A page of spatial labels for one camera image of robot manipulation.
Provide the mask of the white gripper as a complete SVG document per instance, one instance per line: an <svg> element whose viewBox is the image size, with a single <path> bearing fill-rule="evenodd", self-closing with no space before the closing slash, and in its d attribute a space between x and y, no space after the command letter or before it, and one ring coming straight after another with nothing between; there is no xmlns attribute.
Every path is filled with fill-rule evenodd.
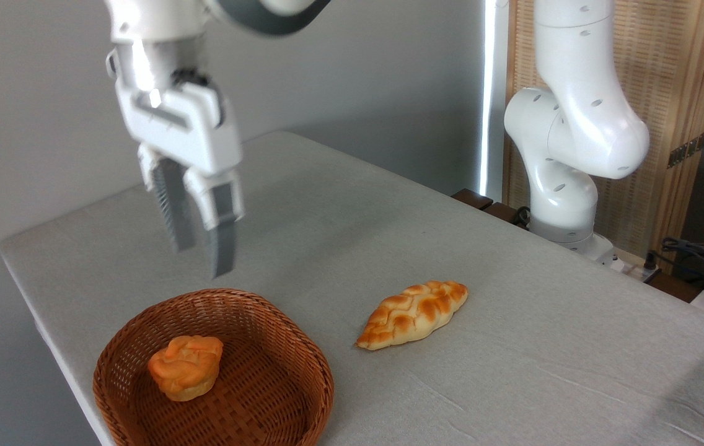
<svg viewBox="0 0 704 446"><path fill-rule="evenodd" d="M157 91L157 107L152 107L143 91L125 84L120 61L111 51L107 71L126 130L140 143L143 183L156 195L172 248L180 252L195 245L188 192L201 215L211 277L231 272L235 223L244 217L244 200L234 169L242 160L242 145L228 97L215 84L183 82ZM182 166L188 167L185 174Z"/></svg>

